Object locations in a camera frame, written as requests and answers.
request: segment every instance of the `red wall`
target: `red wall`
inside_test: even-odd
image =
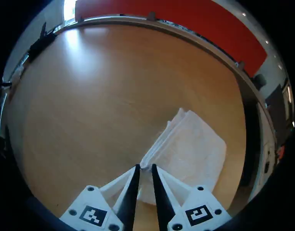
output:
[[[255,36],[234,15],[211,0],[78,0],[76,20],[109,14],[156,18],[180,24],[206,37],[230,54],[237,62],[245,62],[245,71],[253,76],[267,54]]]

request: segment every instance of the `screw hole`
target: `screw hole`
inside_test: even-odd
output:
[[[221,214],[221,210],[220,210],[220,209],[216,209],[216,210],[215,210],[215,214],[216,214],[216,215],[220,215],[220,214]]]
[[[118,231],[118,230],[120,230],[120,227],[117,226],[116,224],[110,224],[108,228],[111,231]]]
[[[77,212],[76,212],[76,210],[71,209],[71,210],[69,211],[69,214],[72,215],[72,216],[75,216],[75,215],[77,214]]]
[[[182,224],[174,224],[172,225],[173,230],[181,230],[183,228]]]

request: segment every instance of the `wooden table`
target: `wooden table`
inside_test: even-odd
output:
[[[246,147],[233,73],[170,35],[126,25],[63,32],[31,63],[6,108],[19,168],[60,217],[88,184],[103,186],[139,163],[178,109],[226,142],[213,191],[227,209]],[[156,207],[137,203],[134,230],[157,230]]]

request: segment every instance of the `stack of napkins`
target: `stack of napkins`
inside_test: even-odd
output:
[[[143,157],[138,200],[156,204],[152,164],[182,182],[206,185],[212,192],[226,156],[225,142],[194,112],[179,109],[164,132]]]

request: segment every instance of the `bright window light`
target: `bright window light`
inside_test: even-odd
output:
[[[288,93],[289,93],[289,102],[291,103],[291,101],[292,101],[292,98],[291,98],[292,92],[291,92],[291,88],[289,86],[288,86]]]
[[[75,18],[75,4],[77,0],[64,0],[64,21]]]

